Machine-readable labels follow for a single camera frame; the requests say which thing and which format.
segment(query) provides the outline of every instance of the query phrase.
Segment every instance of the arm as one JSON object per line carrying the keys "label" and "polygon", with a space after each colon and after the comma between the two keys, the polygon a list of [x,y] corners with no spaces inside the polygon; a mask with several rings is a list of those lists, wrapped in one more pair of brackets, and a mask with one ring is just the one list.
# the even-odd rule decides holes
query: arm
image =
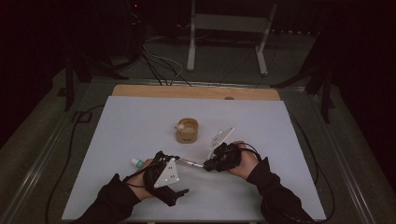
{"label": "arm", "polygon": [[289,189],[280,184],[279,176],[271,173],[268,158],[258,162],[247,151],[241,153],[241,163],[229,172],[244,178],[255,185],[262,196],[262,215],[269,223],[315,223],[302,208],[301,200]]}
{"label": "arm", "polygon": [[[146,161],[141,169],[151,163]],[[146,198],[152,197],[144,188],[143,173],[120,181],[119,175],[114,175],[107,185],[98,193],[96,200],[85,213],[73,224],[117,223],[129,217],[134,206]]]}

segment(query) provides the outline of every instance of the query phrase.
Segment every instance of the white triangular bracket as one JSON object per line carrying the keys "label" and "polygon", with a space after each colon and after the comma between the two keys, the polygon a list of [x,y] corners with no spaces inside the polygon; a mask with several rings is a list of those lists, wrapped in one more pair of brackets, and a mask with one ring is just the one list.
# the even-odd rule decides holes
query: white triangular bracket
{"label": "white triangular bracket", "polygon": [[234,130],[234,128],[230,128],[226,131],[220,130],[218,132],[218,134],[216,134],[212,138],[212,143],[210,144],[210,148],[209,148],[209,154],[207,154],[208,160],[212,159],[213,150],[215,150],[216,147],[219,147],[224,142],[224,140],[228,137],[228,135],[230,135],[230,133],[233,132],[233,130]]}
{"label": "white triangular bracket", "polygon": [[172,158],[168,164],[166,164],[160,177],[158,177],[157,181],[154,183],[155,189],[174,184],[179,180],[175,160],[175,158]]}

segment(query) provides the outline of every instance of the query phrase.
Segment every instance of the person's right hand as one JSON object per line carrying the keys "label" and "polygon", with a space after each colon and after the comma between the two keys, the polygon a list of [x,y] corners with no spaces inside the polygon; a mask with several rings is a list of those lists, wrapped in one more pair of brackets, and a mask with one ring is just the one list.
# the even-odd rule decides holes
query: person's right hand
{"label": "person's right hand", "polygon": [[[246,148],[246,145],[242,141],[233,142],[240,148]],[[238,166],[229,170],[228,172],[232,175],[237,175],[242,177],[243,179],[247,179],[250,173],[253,171],[254,167],[259,163],[257,158],[254,156],[252,152],[242,151],[241,152],[241,162]]]}

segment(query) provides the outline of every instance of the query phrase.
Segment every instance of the black long-sleeve shirt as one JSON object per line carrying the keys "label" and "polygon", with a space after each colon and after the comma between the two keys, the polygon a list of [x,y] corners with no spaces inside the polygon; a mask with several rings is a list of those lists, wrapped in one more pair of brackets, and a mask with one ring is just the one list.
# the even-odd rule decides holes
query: black long-sleeve shirt
{"label": "black long-sleeve shirt", "polygon": [[[255,185],[262,196],[261,211],[268,223],[315,223],[302,208],[301,200],[271,173],[267,158],[253,169],[247,182]],[[120,181],[119,175],[114,175],[87,211],[72,223],[117,223],[129,217],[137,203],[140,200],[134,192]]]}

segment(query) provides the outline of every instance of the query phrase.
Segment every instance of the hand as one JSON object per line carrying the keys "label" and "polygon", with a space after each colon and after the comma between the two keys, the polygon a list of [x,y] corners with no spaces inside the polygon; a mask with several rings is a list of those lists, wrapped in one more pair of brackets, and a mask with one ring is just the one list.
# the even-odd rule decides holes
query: hand
{"label": "hand", "polygon": [[[246,148],[246,145],[243,141],[233,142],[239,148]],[[254,167],[259,163],[256,156],[252,152],[242,151],[241,152],[241,163],[235,168],[229,170],[228,172],[232,175],[237,175],[242,177],[243,179],[247,179],[250,175],[251,171],[253,171]]]}
{"label": "hand", "polygon": [[[151,164],[152,160],[146,160],[142,167],[139,168],[139,170],[148,167]],[[150,194],[148,191],[146,191],[146,189],[144,188],[145,186],[145,182],[143,180],[143,174],[145,172],[143,172],[142,174],[136,175],[132,178],[130,178],[126,183],[130,184],[128,185],[129,188],[134,192],[134,194],[137,196],[138,199],[140,199],[140,201],[143,201],[147,198],[151,198],[154,197],[152,194]]]}

